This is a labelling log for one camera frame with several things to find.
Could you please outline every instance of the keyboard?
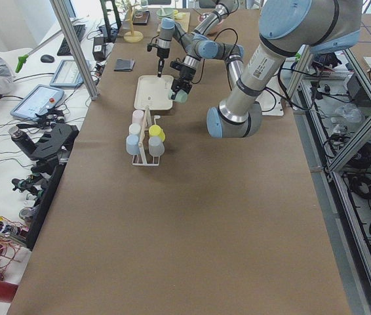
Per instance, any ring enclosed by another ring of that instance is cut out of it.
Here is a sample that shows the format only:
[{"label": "keyboard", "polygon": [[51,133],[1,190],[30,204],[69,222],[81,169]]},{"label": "keyboard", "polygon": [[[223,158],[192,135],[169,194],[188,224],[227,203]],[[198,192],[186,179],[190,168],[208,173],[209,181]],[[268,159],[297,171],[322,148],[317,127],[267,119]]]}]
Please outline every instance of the keyboard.
[{"label": "keyboard", "polygon": [[[76,33],[76,36],[78,37],[79,42],[81,42],[85,34],[85,24],[74,25],[73,29],[75,30],[75,33]],[[70,56],[71,55],[68,41],[66,41],[66,38],[63,38],[62,44],[60,45],[57,55],[58,56]]]}]

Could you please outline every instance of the metal shelf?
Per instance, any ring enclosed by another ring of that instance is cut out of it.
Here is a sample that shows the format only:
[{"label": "metal shelf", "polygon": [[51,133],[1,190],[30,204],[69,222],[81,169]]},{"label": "metal shelf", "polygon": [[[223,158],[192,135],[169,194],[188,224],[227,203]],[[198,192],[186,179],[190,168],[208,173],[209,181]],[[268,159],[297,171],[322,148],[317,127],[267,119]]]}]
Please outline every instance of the metal shelf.
[{"label": "metal shelf", "polygon": [[[309,62],[311,58],[308,55],[308,52],[305,51],[304,54],[303,60]],[[350,50],[346,50],[345,55],[371,101],[371,82],[369,82],[369,79],[359,66],[359,63],[356,61],[353,53]],[[298,67],[302,69],[306,66],[306,64],[298,65]],[[296,102],[299,102],[299,104],[303,104],[304,106],[311,104],[311,81],[315,80],[316,79],[311,78],[303,79],[299,75],[296,79],[294,78],[290,81],[291,87],[296,86],[295,81],[297,81],[299,85],[298,93],[293,94]],[[345,94],[345,91],[338,90],[343,85],[343,80],[327,81],[322,79],[321,85],[323,86],[324,84],[328,84],[331,87],[331,94]],[[325,153],[324,160],[326,163],[327,173],[329,174],[328,179],[330,182],[334,183],[338,191],[338,195],[343,205],[343,210],[351,230],[351,235],[353,236],[357,249],[360,253],[361,261],[371,286],[371,234],[368,231],[368,227],[371,222],[371,209],[366,200],[348,192],[348,183],[347,181],[345,182],[344,179],[344,174],[346,171],[360,172],[359,170],[348,167],[347,162],[355,154],[357,154],[357,152],[364,146],[366,142],[371,141],[371,106],[369,108],[360,108],[365,116],[365,120],[363,122],[347,123],[346,121],[343,121],[344,125],[347,126],[347,135],[350,135],[350,139],[348,139],[341,148],[335,149],[333,152],[330,147],[328,145],[324,145],[324,143],[327,142],[332,134],[333,128],[340,119],[334,111],[336,108],[344,105],[344,103],[324,97],[322,100],[316,100],[315,104],[316,106],[309,111],[308,115],[310,115],[313,122],[313,132],[317,134],[319,142],[321,142],[317,144],[317,146],[321,146],[322,149],[319,151],[323,151],[323,153]]]}]

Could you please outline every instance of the brown table surface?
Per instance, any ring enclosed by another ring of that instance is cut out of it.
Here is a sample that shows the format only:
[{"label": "brown table surface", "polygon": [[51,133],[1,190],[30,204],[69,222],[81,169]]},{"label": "brown table surface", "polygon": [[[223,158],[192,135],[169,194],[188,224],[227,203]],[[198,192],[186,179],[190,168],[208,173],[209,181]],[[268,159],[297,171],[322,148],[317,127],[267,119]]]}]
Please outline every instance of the brown table surface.
[{"label": "brown table surface", "polygon": [[[258,17],[224,22],[245,62]],[[8,314],[350,314],[292,112],[250,138],[209,137],[206,112],[229,91],[223,62],[207,60],[188,102],[160,120],[161,165],[131,165],[125,138],[137,80],[156,74],[156,29],[153,12],[136,28],[143,41],[117,40]],[[170,59],[183,56],[173,43]],[[113,72],[116,58],[134,70]]]}]

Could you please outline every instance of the test tube rack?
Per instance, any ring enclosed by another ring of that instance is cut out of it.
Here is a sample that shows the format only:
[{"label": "test tube rack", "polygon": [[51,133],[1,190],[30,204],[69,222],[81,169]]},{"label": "test tube rack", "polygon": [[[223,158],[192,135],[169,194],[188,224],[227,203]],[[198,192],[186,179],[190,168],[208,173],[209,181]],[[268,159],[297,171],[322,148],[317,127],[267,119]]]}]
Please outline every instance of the test tube rack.
[{"label": "test tube rack", "polygon": [[[139,152],[133,156],[132,164],[135,166],[159,166],[161,157],[153,157],[149,154],[147,147],[145,146],[145,139],[149,138],[149,126],[152,126],[151,110],[148,106],[145,109],[145,118],[142,122],[142,128],[140,129],[139,137]],[[157,119],[161,118],[159,115],[153,116],[153,124],[157,124]]]}]

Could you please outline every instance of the blue joint cap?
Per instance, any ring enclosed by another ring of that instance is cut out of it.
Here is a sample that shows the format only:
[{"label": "blue joint cap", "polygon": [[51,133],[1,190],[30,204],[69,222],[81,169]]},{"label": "blue joint cap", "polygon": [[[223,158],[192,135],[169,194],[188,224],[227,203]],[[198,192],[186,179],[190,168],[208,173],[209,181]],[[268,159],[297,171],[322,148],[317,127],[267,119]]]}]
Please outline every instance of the blue joint cap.
[{"label": "blue joint cap", "polygon": [[214,41],[211,41],[204,35],[195,34],[193,40],[200,39],[202,42],[198,46],[198,53],[199,56],[204,59],[211,59],[214,58],[218,54],[218,44]]},{"label": "blue joint cap", "polygon": [[279,39],[294,31],[307,16],[312,0],[266,1],[259,22],[266,39]]},{"label": "blue joint cap", "polygon": [[220,117],[216,107],[211,107],[207,111],[206,126],[207,131],[213,138],[222,138],[222,125],[220,123]]},{"label": "blue joint cap", "polygon": [[218,44],[214,41],[203,41],[199,45],[199,55],[204,59],[212,59],[218,54]]},{"label": "blue joint cap", "polygon": [[175,22],[171,18],[163,18],[161,22],[161,29],[171,30],[175,27]]}]

